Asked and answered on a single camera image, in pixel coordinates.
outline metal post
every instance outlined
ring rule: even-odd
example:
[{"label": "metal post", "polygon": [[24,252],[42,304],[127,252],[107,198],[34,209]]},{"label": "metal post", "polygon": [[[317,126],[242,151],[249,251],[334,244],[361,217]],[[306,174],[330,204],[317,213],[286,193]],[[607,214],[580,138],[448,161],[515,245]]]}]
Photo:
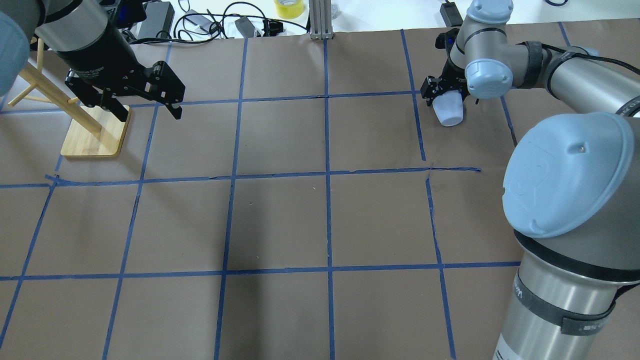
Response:
[{"label": "metal post", "polygon": [[331,25],[331,0],[309,0],[311,39],[333,38]]}]

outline blue grid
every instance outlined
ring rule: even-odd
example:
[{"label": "blue grid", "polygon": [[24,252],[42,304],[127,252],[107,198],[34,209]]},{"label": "blue grid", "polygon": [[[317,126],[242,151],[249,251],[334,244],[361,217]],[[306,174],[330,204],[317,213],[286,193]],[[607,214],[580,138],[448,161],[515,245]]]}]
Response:
[{"label": "blue grid", "polygon": [[[39,183],[39,184],[7,184],[0,185],[0,190],[5,188],[34,188],[34,187],[48,187],[49,194],[47,196],[47,200],[45,202],[44,208],[42,210],[42,214],[40,215],[38,225],[34,231],[33,238],[31,240],[31,244],[29,246],[29,252],[27,258],[24,262],[24,266],[22,268],[22,272],[18,276],[6,276],[0,277],[0,281],[18,281],[14,296],[12,298],[12,302],[4,321],[3,330],[0,334],[0,347],[2,347],[4,337],[6,335],[8,326],[10,324],[10,319],[15,308],[15,303],[19,296],[20,287],[24,281],[34,281],[34,280],[60,280],[60,279],[118,279],[118,285],[116,287],[116,293],[113,301],[113,307],[111,311],[111,316],[109,319],[108,325],[108,333],[105,339],[104,350],[102,358],[106,360],[108,358],[109,352],[109,344],[111,340],[111,333],[113,331],[113,325],[115,322],[115,316],[118,308],[118,301],[120,298],[120,291],[122,289],[122,281],[124,279],[133,279],[133,278],[154,278],[154,277],[193,277],[193,276],[220,276],[221,277],[221,286],[220,286],[220,299],[218,304],[218,322],[216,325],[216,338],[213,340],[215,342],[214,346],[214,354],[213,358],[218,360],[220,358],[220,341],[221,341],[221,331],[223,325],[223,314],[224,314],[224,301],[225,301],[225,288],[226,288],[226,280],[227,276],[238,276],[238,275],[259,275],[259,274],[294,274],[294,273],[318,273],[318,272],[326,272],[328,276],[328,319],[329,319],[329,339],[330,339],[330,358],[331,360],[335,360],[335,331],[334,331],[334,319],[333,319],[333,273],[334,272],[352,272],[352,271],[393,271],[393,270],[439,270],[440,272],[440,285],[442,291],[442,300],[443,300],[443,310],[445,315],[445,322],[447,326],[447,337],[449,339],[449,349],[451,352],[451,357],[456,359],[456,351],[454,344],[454,336],[453,329],[451,325],[451,315],[449,311],[449,303],[447,298],[447,288],[444,278],[444,269],[446,268],[486,268],[486,267],[512,267],[519,266],[520,263],[517,261],[514,262],[488,262],[488,263],[443,263],[440,249],[438,246],[438,240],[436,236],[436,228],[434,221],[434,207],[433,207],[433,198],[431,194],[431,185],[430,180],[427,178],[426,180],[426,191],[428,196],[428,206],[429,206],[429,214],[431,217],[431,226],[433,230],[433,238],[434,245],[436,250],[436,258],[437,263],[435,264],[409,264],[409,265],[374,265],[374,266],[333,266],[332,261],[332,215],[331,215],[331,176],[333,175],[346,175],[346,174],[384,174],[384,173],[403,173],[403,172],[430,172],[432,170],[438,171],[471,171],[471,172],[480,172],[480,168],[476,167],[455,167],[455,168],[442,168],[442,167],[414,167],[414,168],[388,168],[388,169],[373,169],[373,170],[331,170],[330,168],[330,144],[329,144],[329,125],[330,125],[330,114],[329,114],[329,100],[331,98],[338,97],[368,97],[368,96],[384,96],[384,95],[408,95],[411,94],[413,98],[413,107],[415,114],[415,121],[417,127],[418,134],[418,145],[420,148],[420,154],[422,159],[425,160],[424,154],[424,144],[422,141],[422,129],[420,126],[420,117],[418,112],[418,105],[416,96],[419,94],[419,90],[415,89],[415,84],[413,82],[413,70],[411,66],[411,61],[409,57],[409,50],[406,43],[406,37],[404,30],[400,31],[401,40],[403,42],[404,55],[406,58],[406,64],[408,69],[408,74],[410,78],[410,87],[409,91],[399,91],[399,92],[371,92],[371,93],[357,93],[357,94],[329,94],[329,75],[328,75],[328,51],[327,51],[327,41],[324,41],[324,94],[322,95],[311,95],[311,96],[289,96],[289,97],[269,97],[269,98],[254,98],[254,99],[244,99],[243,98],[243,90],[244,90],[244,73],[246,68],[246,55],[247,55],[247,47],[248,41],[245,39],[244,48],[243,48],[243,64],[241,70],[241,84],[238,99],[229,99],[229,100],[217,100],[217,101],[191,101],[184,102],[183,105],[197,105],[197,104],[218,104],[218,103],[237,103],[238,104],[238,112],[237,112],[237,120],[236,120],[236,142],[234,149],[234,162],[231,176],[218,176],[218,177],[182,177],[182,178],[166,178],[166,179],[145,179],[145,171],[147,167],[147,159],[151,146],[151,141],[154,133],[154,128],[156,124],[157,112],[159,110],[159,104],[135,104],[131,105],[132,108],[146,108],[146,107],[154,107],[153,119],[149,131],[149,136],[147,140],[147,147],[145,149],[145,156],[143,159],[142,169],[140,178],[138,180],[132,181],[97,181],[97,182],[75,182],[69,181],[65,179],[60,179],[58,176],[46,176],[45,178],[50,181],[50,183]],[[171,45],[168,46],[168,51],[166,55],[166,61],[169,62],[171,55]],[[282,173],[282,174],[262,174],[262,175],[237,175],[237,157],[238,157],[238,147],[239,147],[239,137],[240,137],[240,127],[241,127],[241,115],[242,115],[242,105],[244,102],[259,102],[259,101],[283,101],[283,100],[298,100],[298,99],[324,99],[324,115],[325,115],[325,127],[324,127],[324,135],[325,135],[325,162],[326,162],[326,170],[325,172],[299,172],[299,173]],[[508,126],[511,130],[512,137],[514,138],[515,143],[515,134],[513,132],[513,125],[511,123],[511,119],[509,117],[508,109],[504,98],[502,99],[502,105],[505,111],[505,115],[507,118]],[[11,113],[11,114],[25,114],[25,113],[43,113],[43,112],[55,112],[61,111],[59,109],[51,109],[51,110],[22,110],[22,111],[0,111],[2,113]],[[60,167],[61,157],[56,164],[56,171],[58,171]],[[270,268],[270,269],[255,269],[255,270],[228,270],[228,252],[230,245],[230,236],[231,236],[231,223],[233,216],[233,205],[234,205],[234,195],[235,195],[235,182],[236,179],[260,179],[260,178],[274,178],[274,177],[305,177],[305,176],[325,176],[326,177],[326,226],[327,226],[327,266],[326,267],[301,267],[301,268]],[[219,271],[199,271],[199,272],[154,272],[154,273],[127,273],[125,271],[127,264],[127,256],[129,251],[129,245],[131,244],[131,236],[134,228],[134,223],[136,219],[136,214],[138,210],[138,204],[140,201],[140,196],[142,194],[142,188],[145,183],[167,183],[167,182],[180,182],[180,181],[217,181],[217,180],[230,180],[230,197],[229,197],[229,205],[228,205],[228,216],[227,216],[227,231],[225,235],[225,250],[223,255],[223,269]],[[127,184],[137,184],[138,192],[136,194],[136,200],[134,203],[134,207],[132,210],[131,221],[129,224],[129,231],[127,233],[127,239],[125,243],[125,250],[122,258],[122,264],[120,267],[120,272],[117,274],[61,274],[61,275],[26,275],[27,267],[29,265],[29,260],[31,258],[31,253],[35,246],[38,232],[40,230],[40,226],[42,224],[42,220],[45,216],[45,212],[53,195],[53,191],[56,187],[66,187],[66,186],[118,186],[118,185],[127,185]]]}]

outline yellow tape roll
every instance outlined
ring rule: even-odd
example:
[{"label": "yellow tape roll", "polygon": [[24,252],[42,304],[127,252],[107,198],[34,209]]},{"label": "yellow tape roll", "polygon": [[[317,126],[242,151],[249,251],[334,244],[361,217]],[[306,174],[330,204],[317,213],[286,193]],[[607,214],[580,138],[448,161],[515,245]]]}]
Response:
[{"label": "yellow tape roll", "polygon": [[302,0],[273,0],[276,4],[276,12],[283,19],[294,19],[305,10]]}]

